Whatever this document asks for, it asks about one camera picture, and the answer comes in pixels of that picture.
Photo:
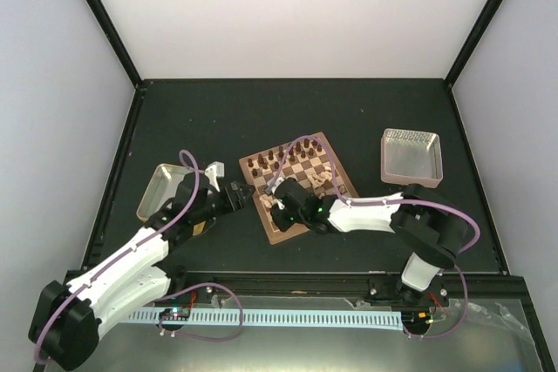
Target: white slotted strip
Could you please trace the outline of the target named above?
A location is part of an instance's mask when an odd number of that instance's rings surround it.
[[[131,314],[124,323],[157,324],[159,314],[166,308],[144,307]],[[326,328],[381,328],[402,330],[401,313],[377,311],[244,309],[247,327],[326,327]],[[235,326],[239,322],[238,309],[193,308],[186,320],[165,320],[164,324],[196,326]]]

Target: black table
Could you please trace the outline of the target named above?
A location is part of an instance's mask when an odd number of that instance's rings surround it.
[[[481,238],[459,257],[468,273],[505,267],[452,94],[438,79],[262,79],[153,81],[103,231],[101,259],[141,227],[136,209],[160,163],[187,148],[200,166],[219,160],[243,179],[238,159],[305,133],[325,133],[360,196],[395,193],[379,176],[386,128],[436,132],[444,180],[437,192],[480,225]],[[306,233],[271,246],[252,204],[217,221],[170,257],[190,272],[399,272],[411,251],[394,234]]]

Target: purple cable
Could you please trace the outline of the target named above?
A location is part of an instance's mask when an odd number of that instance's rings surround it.
[[[235,295],[235,293],[233,291],[231,291],[227,287],[224,287],[222,285],[219,285],[218,283],[213,283],[213,282],[199,283],[197,285],[193,285],[192,287],[187,287],[186,289],[182,289],[181,291],[179,291],[175,294],[171,294],[171,295],[167,295],[167,296],[164,296],[162,298],[159,298],[156,301],[170,300],[170,299],[173,299],[177,296],[186,294],[188,292],[192,292],[195,289],[198,289],[200,287],[217,287],[217,288],[225,291],[227,294],[229,294],[231,296],[231,298],[235,301],[235,304],[236,304],[236,306],[238,307],[238,310],[239,310],[239,319],[240,320],[238,322],[238,327],[236,328],[236,330],[233,333],[231,333],[230,335],[227,335],[225,337],[206,337],[205,335],[194,335],[192,333],[183,333],[183,332],[177,332],[177,331],[175,331],[174,333],[176,335],[179,335],[179,336],[182,336],[182,337],[190,337],[192,339],[203,340],[205,342],[212,342],[212,343],[222,343],[222,342],[228,342],[229,340],[233,340],[242,331],[242,324],[244,323],[244,312],[242,311],[242,305],[241,305],[241,302],[238,300],[238,297]],[[163,324],[163,318],[161,318],[160,321],[159,321],[159,330],[161,330],[164,333],[164,328],[163,328],[162,324]]]
[[[326,144],[324,144],[321,139],[319,139],[318,137],[314,137],[313,135],[303,135],[301,137],[298,137],[297,139],[295,139],[289,144],[289,147],[287,147],[287,150],[285,151],[285,154],[282,157],[281,164],[279,165],[279,169],[277,169],[276,175],[271,180],[270,184],[272,186],[277,182],[277,179],[281,175],[281,170],[285,162],[287,161],[287,156],[289,154],[289,151],[295,146],[297,141],[302,141],[304,139],[311,139],[313,141],[316,141],[319,145],[322,146],[323,150],[325,151],[325,154],[328,156],[328,160],[330,161],[331,173],[333,173],[331,180],[333,183],[333,187],[335,189],[335,193],[339,198],[339,200],[341,200],[343,203],[347,205],[353,205],[353,206],[383,206],[383,205],[405,205],[406,204],[406,205],[428,206],[430,208],[439,209],[440,211],[446,211],[447,213],[452,213],[453,215],[460,217],[473,228],[474,231],[473,238],[459,250],[460,253],[465,252],[468,248],[471,248],[476,244],[477,241],[479,241],[480,227],[475,222],[475,220],[473,220],[473,218],[471,218],[466,213],[461,212],[459,209],[455,209],[447,205],[438,204],[436,202],[430,202],[427,200],[384,200],[384,201],[380,200],[378,202],[352,202],[350,199],[345,198],[341,194],[341,192],[339,192],[339,187],[337,186],[337,179],[335,176],[335,163],[333,162],[330,148]]]
[[[403,326],[403,330],[405,331],[405,333],[407,335],[409,335],[409,337],[417,337],[419,339],[439,339],[440,337],[447,337],[448,335],[450,335],[451,333],[453,333],[454,331],[456,331],[459,327],[461,327],[463,325],[463,322],[465,321],[465,318],[467,316],[467,307],[469,306],[469,293],[468,293],[468,289],[467,289],[467,282],[465,281],[465,276],[463,275],[463,272],[461,272],[461,269],[459,269],[459,267],[456,265],[453,267],[455,270],[457,270],[457,273],[459,274],[459,277],[461,278],[461,283],[463,284],[463,313],[461,314],[461,317],[459,318],[459,321],[457,321],[455,323],[455,325],[453,327],[451,327],[449,330],[443,332],[443,333],[439,333],[437,335],[414,335],[412,333],[409,332],[409,330],[407,330],[407,327],[405,327],[405,325]]]
[[[183,166],[188,167],[187,162],[184,160],[184,154],[187,155],[187,157],[192,162],[192,166],[194,167],[194,190],[192,191],[192,196],[190,196],[190,199],[188,200],[186,205],[182,208],[182,210],[176,215],[176,217],[174,217],[172,220],[170,220],[165,226],[161,227],[159,230],[155,231],[152,234],[149,234],[145,239],[140,240],[138,242],[137,247],[146,244],[149,240],[161,235],[166,230],[168,230],[170,227],[172,227],[174,224],[176,224],[178,222],[178,220],[180,218],[182,218],[182,216],[187,212],[188,209],[190,209],[190,206],[194,203],[195,196],[197,195],[198,189],[200,187],[200,170],[198,168],[198,163],[195,161],[194,156],[188,150],[180,150],[179,159],[180,159],[181,164]],[[109,268],[114,266],[114,264],[116,264],[117,262],[122,260],[124,257],[126,257],[132,251],[133,250],[131,248],[127,248],[125,251],[123,251],[121,254],[116,256],[114,259],[112,259],[111,261],[106,263],[106,265],[104,265],[96,274],[94,274],[91,277],[91,283],[96,281],[99,278],[100,275],[102,275],[104,272],[106,272]],[[62,304],[60,304],[60,307],[58,307],[54,311],[54,313],[51,315],[49,320],[46,322],[43,329],[41,330],[41,333],[39,334],[39,336],[37,338],[37,343],[35,344],[35,348],[33,349],[33,358],[35,360],[35,363],[37,363],[39,365],[45,365],[49,361],[48,359],[43,359],[40,355],[41,347],[43,346],[43,342],[44,342],[44,338],[46,337],[47,333],[51,329],[52,324],[54,324],[56,319],[62,314],[62,312],[66,309],[66,307],[68,307],[70,302],[72,302],[74,299],[76,299],[78,297],[78,295],[81,294],[84,291],[84,289],[86,289],[86,288],[87,288],[87,285],[83,285],[76,292],[74,292],[68,298],[66,298],[64,300],[64,302],[62,302]]]

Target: purple hose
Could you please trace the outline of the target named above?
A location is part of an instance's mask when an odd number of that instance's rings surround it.
[[[194,190],[192,191],[192,196],[190,196],[190,199],[188,200],[186,205],[182,208],[182,210],[176,215],[176,217],[174,217],[171,221],[169,221],[165,226],[163,226],[159,230],[155,231],[152,234],[149,234],[145,239],[139,241],[137,247],[146,244],[149,240],[161,235],[166,230],[168,230],[170,227],[172,227],[174,224],[176,224],[178,222],[178,220],[180,218],[182,218],[182,216],[187,212],[188,209],[190,209],[190,206],[194,203],[195,196],[197,195],[198,189],[200,187],[200,170],[198,168],[198,163],[195,161],[194,156],[188,150],[180,150],[179,158],[180,158],[181,164],[183,166],[187,166],[187,163],[184,160],[184,154],[187,155],[187,157],[192,162],[192,166],[194,167]],[[104,265],[96,274],[94,274],[91,277],[91,282],[93,283],[94,281],[96,281],[99,278],[100,275],[102,275],[109,268],[114,266],[115,263],[122,260],[124,257],[126,257],[132,251],[133,250],[131,248],[127,248],[125,251],[123,251],[121,254],[116,256],[110,262],[106,263],[106,265]],[[78,297],[78,295],[81,294],[84,291],[84,289],[86,289],[86,288],[87,288],[87,285],[83,285],[76,292],[74,292],[68,298],[66,298],[62,302],[62,304],[60,304],[60,306],[54,311],[54,313],[51,315],[51,318],[49,318],[49,320],[46,322],[43,329],[41,330],[41,333],[39,334],[39,336],[37,338],[37,343],[35,344],[35,348],[33,350],[33,358],[35,360],[35,363],[38,363],[39,365],[45,365],[49,361],[48,359],[43,359],[40,355],[41,347],[43,346],[43,342],[44,342],[44,338],[46,337],[47,333],[51,329],[52,324],[54,324],[56,319],[62,314],[62,312],[66,309],[66,307],[68,307],[70,302],[72,302],[74,299],[76,299]]]
[[[459,277],[461,278],[461,283],[463,284],[463,313],[461,314],[461,317],[459,318],[459,321],[457,321],[455,323],[455,325],[450,328],[449,330],[443,332],[443,333],[439,333],[437,335],[414,335],[412,333],[409,332],[409,330],[407,330],[407,328],[405,326],[403,326],[403,330],[410,336],[410,337],[417,337],[419,339],[439,339],[440,337],[446,337],[448,335],[450,335],[451,333],[453,333],[454,331],[456,331],[459,327],[461,327],[463,325],[463,322],[465,321],[465,318],[467,317],[467,307],[469,306],[469,293],[467,290],[467,282],[465,281],[465,276],[463,275],[463,272],[461,272],[461,269],[459,269],[459,267],[456,265],[453,267],[455,270],[457,270],[457,273],[459,274]]]
[[[466,213],[463,213],[460,210],[452,208],[452,207],[447,206],[447,205],[438,204],[436,202],[429,202],[429,201],[426,201],[426,200],[385,200],[385,201],[380,200],[378,202],[352,202],[350,199],[345,198],[341,194],[341,192],[339,192],[339,187],[337,186],[337,179],[336,179],[336,176],[335,176],[335,163],[333,162],[333,158],[332,158],[331,151],[330,151],[329,147],[326,144],[324,144],[321,139],[319,139],[318,137],[314,137],[313,135],[303,135],[301,137],[298,137],[297,139],[295,139],[294,141],[292,141],[289,144],[289,146],[287,147],[287,150],[285,151],[284,156],[282,157],[281,164],[279,165],[279,169],[277,170],[277,173],[274,176],[274,178],[271,180],[270,184],[272,186],[277,182],[277,179],[279,178],[279,176],[281,176],[281,170],[282,170],[282,167],[284,166],[285,162],[287,161],[287,156],[289,154],[289,151],[295,146],[297,141],[302,141],[304,139],[314,140],[319,145],[322,146],[323,150],[325,151],[325,154],[328,156],[328,160],[330,161],[331,173],[333,174],[331,181],[333,183],[335,193],[336,193],[337,197],[339,198],[339,200],[341,200],[343,203],[348,204],[348,205],[353,205],[353,206],[420,205],[420,206],[428,206],[430,208],[439,209],[440,211],[446,211],[447,213],[452,213],[453,215],[456,215],[456,216],[460,217],[461,219],[463,219],[467,224],[469,224],[473,228],[473,231],[474,231],[473,238],[459,250],[460,253],[465,252],[468,248],[471,248],[472,246],[474,246],[476,244],[477,241],[479,241],[480,228],[479,228],[479,225],[475,222],[475,220],[473,220],[473,218],[471,218]]]
[[[241,305],[241,302],[238,301],[238,297],[235,295],[235,293],[233,291],[231,291],[227,287],[224,287],[222,285],[219,285],[218,283],[213,283],[213,282],[199,283],[197,285],[193,285],[192,287],[187,287],[186,289],[182,289],[181,291],[179,291],[175,294],[171,294],[171,295],[167,295],[167,296],[164,296],[162,298],[159,298],[156,301],[170,300],[170,299],[173,299],[177,296],[186,294],[188,292],[192,292],[195,289],[198,289],[200,287],[217,287],[219,289],[222,289],[223,291],[225,291],[227,294],[229,294],[231,296],[231,298],[235,301],[235,304],[236,304],[236,306],[238,307],[238,310],[239,310],[239,319],[240,320],[238,322],[238,326],[236,327],[236,330],[233,333],[231,333],[230,335],[227,335],[225,337],[206,337],[205,335],[194,335],[192,333],[184,333],[184,332],[178,332],[178,331],[175,331],[174,333],[176,335],[179,335],[179,336],[182,336],[182,337],[190,337],[190,338],[193,338],[193,339],[203,340],[205,342],[212,342],[212,343],[222,343],[222,342],[228,342],[229,340],[233,340],[242,331],[242,324],[244,323],[244,312],[242,311],[242,305]],[[161,331],[164,330],[162,324],[163,324],[163,318],[161,318],[160,321],[159,321],[159,329]]]

